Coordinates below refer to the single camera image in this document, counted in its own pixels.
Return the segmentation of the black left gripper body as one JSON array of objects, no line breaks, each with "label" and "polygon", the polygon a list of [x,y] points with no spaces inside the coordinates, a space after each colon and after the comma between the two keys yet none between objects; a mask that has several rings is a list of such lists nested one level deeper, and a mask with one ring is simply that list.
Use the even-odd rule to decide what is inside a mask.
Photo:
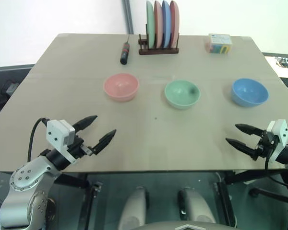
[{"label": "black left gripper body", "polygon": [[85,155],[91,156],[93,154],[92,148],[84,145],[84,140],[77,134],[74,136],[73,143],[68,145],[67,151],[76,160],[82,158]]}]

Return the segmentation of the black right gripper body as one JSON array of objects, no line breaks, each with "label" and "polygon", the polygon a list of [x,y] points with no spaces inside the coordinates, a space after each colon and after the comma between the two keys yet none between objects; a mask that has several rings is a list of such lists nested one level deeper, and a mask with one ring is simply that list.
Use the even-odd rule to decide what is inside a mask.
[{"label": "black right gripper body", "polygon": [[255,147],[255,160],[259,157],[267,158],[270,152],[273,152],[277,146],[277,136],[263,131],[258,144]]}]

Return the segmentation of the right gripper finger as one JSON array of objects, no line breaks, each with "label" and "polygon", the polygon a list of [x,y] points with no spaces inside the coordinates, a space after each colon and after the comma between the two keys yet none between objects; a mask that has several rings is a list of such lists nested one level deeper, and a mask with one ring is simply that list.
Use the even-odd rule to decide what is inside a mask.
[{"label": "right gripper finger", "polygon": [[264,134],[264,131],[256,128],[254,126],[250,126],[248,124],[235,124],[235,127],[239,129],[241,132],[248,135],[256,135],[261,137]]},{"label": "right gripper finger", "polygon": [[238,140],[231,139],[231,138],[226,138],[226,141],[235,149],[250,156],[254,161],[258,159],[258,156],[256,155],[256,151],[254,149],[249,148],[245,143],[242,143]]}]

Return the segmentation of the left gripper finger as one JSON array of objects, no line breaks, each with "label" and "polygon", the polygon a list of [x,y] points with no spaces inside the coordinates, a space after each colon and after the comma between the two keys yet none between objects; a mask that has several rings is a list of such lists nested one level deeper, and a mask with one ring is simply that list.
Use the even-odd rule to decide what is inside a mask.
[{"label": "left gripper finger", "polygon": [[116,134],[116,129],[108,132],[107,134],[105,134],[100,140],[99,142],[91,148],[92,154],[97,155],[98,153],[100,153],[114,138],[115,134]]},{"label": "left gripper finger", "polygon": [[72,127],[75,129],[75,132],[79,132],[81,130],[86,129],[88,126],[90,126],[96,118],[97,118],[97,115],[87,116],[77,121],[75,124],[72,125]]}]

